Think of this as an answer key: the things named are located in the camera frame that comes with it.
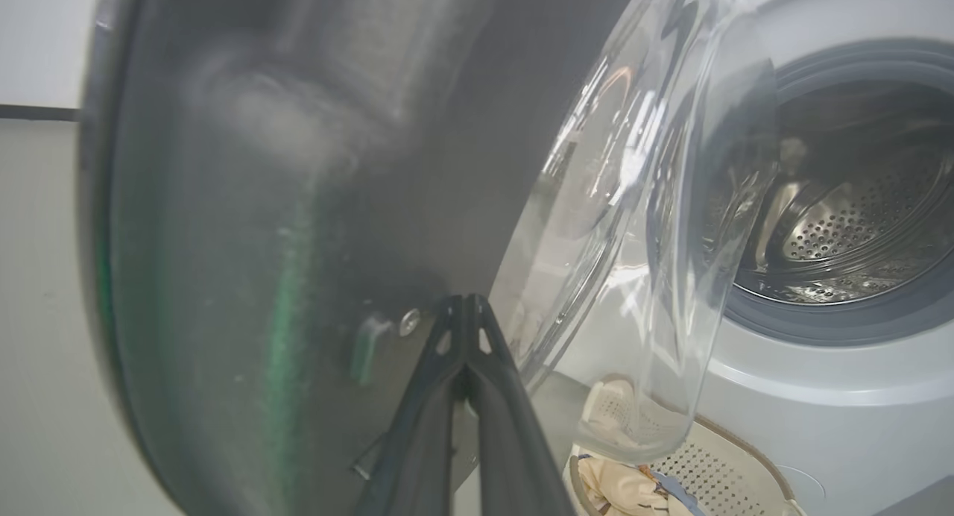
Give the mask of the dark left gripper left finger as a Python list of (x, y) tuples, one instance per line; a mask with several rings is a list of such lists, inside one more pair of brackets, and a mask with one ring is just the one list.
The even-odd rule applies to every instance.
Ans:
[(449, 515), (463, 296), (444, 298), (385, 434), (356, 515)]

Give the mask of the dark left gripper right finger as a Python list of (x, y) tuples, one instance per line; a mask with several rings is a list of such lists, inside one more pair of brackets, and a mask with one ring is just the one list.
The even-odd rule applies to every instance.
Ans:
[(479, 418), (481, 513), (574, 514), (488, 299), (468, 295), (466, 316), (468, 390)]

